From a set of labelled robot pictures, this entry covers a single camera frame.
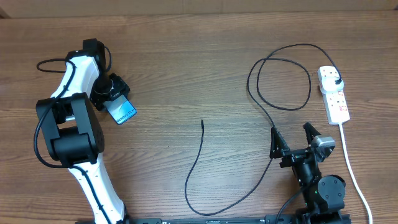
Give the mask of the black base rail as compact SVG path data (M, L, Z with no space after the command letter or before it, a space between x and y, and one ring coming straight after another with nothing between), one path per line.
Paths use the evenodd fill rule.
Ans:
M218 218L218 219L176 219L161 220L160 218L129 218L125 223L131 224L293 224L293 223L352 223L349 215L339 217L330 217L324 220L316 220L314 222L304 222L295 215L281 215L276 221L276 215L266 215L264 218Z

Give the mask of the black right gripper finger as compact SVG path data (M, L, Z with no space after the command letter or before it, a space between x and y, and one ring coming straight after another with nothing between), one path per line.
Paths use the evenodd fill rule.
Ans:
M320 133L311 125L310 122L306 122L303 125L303 129L305 130L308 145L311 145L314 138L320 135Z
M290 147L286 143L285 139L276 127L271 128L271 148L270 158L277 159L284 157L287 152L290 151Z

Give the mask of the white power strip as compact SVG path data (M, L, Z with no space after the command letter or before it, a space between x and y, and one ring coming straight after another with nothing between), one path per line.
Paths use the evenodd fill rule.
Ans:
M318 69L319 86L321 77L335 77L336 79L340 79L338 71L333 66L322 66ZM322 94L322 96L329 124L339 125L350 120L343 89L329 94Z

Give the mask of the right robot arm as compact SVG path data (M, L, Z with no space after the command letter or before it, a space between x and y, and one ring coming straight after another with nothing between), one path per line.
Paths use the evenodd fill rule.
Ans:
M318 166L333 152L335 140L319 133L309 122L303 129L308 146L291 150L277 128L271 128L270 158L281 159L281 168L292 169L300 190L283 204L278 214L265 216L266 223L351 223L350 216L341 213L346 182L338 175L322 176ZM284 215L284 209L299 195L303 196L305 207Z

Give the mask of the white USB charger plug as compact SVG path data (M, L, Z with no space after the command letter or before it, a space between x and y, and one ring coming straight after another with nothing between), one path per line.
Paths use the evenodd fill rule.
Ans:
M343 80L335 77L321 77L320 79L320 91L323 94L329 94L337 91L341 91L344 88Z

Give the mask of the black Samsung Galaxy smartphone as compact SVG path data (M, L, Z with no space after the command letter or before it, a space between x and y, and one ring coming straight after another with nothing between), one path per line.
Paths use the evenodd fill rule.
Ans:
M104 106L117 124L125 123L137 113L135 107L124 95L114 101L105 101Z

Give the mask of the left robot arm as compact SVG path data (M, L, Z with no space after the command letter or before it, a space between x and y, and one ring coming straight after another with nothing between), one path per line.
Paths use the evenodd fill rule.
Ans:
M39 100L34 152L47 167L68 169L93 210L93 223L131 223L104 165L104 134L96 111L108 111L117 124L136 114L126 82L115 73L111 52L97 39L83 41L62 59L63 79L50 98Z

